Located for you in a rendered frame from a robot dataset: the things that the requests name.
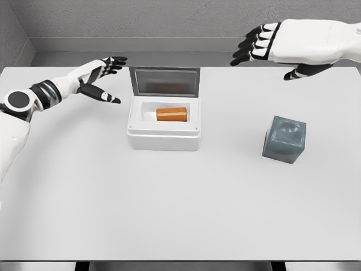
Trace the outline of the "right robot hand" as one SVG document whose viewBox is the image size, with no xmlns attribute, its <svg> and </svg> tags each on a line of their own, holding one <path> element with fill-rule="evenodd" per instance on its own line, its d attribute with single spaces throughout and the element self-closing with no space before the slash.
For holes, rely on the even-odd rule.
<svg viewBox="0 0 361 271">
<path fill-rule="evenodd" d="M 246 34 L 230 66 L 263 60 L 296 65 L 284 75 L 285 81 L 316 75 L 332 67 L 344 54 L 337 25 L 336 21 L 306 19 L 263 24 Z"/>
</svg>

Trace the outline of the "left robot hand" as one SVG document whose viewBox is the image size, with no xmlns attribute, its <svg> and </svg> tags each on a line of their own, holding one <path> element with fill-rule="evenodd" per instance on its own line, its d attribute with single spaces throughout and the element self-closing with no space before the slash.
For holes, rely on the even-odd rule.
<svg viewBox="0 0 361 271">
<path fill-rule="evenodd" d="M 121 100 L 105 90 L 93 85 L 93 83 L 107 75 L 115 75 L 125 66 L 127 57 L 109 56 L 104 59 L 96 59 L 74 69 L 67 75 L 72 80 L 71 93 L 81 93 L 89 98 L 108 103 L 120 104 Z"/>
</svg>

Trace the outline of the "white hinged box lid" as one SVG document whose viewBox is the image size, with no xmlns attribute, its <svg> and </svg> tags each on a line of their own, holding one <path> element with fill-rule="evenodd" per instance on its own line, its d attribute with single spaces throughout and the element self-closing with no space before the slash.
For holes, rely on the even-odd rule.
<svg viewBox="0 0 361 271">
<path fill-rule="evenodd" d="M 199 96 L 200 68 L 130 67 L 133 94 L 140 97 Z"/>
</svg>

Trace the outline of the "orange cylinder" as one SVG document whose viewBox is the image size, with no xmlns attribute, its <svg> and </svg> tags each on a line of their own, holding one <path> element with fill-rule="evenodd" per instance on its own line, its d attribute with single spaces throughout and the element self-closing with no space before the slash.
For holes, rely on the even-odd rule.
<svg viewBox="0 0 361 271">
<path fill-rule="evenodd" d="M 157 108 L 157 121 L 187 122 L 187 109 L 185 107 Z"/>
</svg>

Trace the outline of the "white box body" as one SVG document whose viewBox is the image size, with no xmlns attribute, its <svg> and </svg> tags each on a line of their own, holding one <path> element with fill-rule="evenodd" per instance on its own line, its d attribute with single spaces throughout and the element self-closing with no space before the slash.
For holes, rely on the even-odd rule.
<svg viewBox="0 0 361 271">
<path fill-rule="evenodd" d="M 187 109 L 187 121 L 158 121 L 158 108 Z M 127 136 L 135 150 L 197 151 L 201 142 L 201 103 L 189 97 L 132 98 Z"/>
</svg>

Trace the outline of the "grey cube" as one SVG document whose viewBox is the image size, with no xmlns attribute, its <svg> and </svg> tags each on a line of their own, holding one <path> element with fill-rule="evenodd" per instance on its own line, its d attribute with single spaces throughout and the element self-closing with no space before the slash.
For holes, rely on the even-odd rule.
<svg viewBox="0 0 361 271">
<path fill-rule="evenodd" d="M 274 116 L 263 144 L 262 156 L 293 164 L 305 149 L 306 123 Z"/>
</svg>

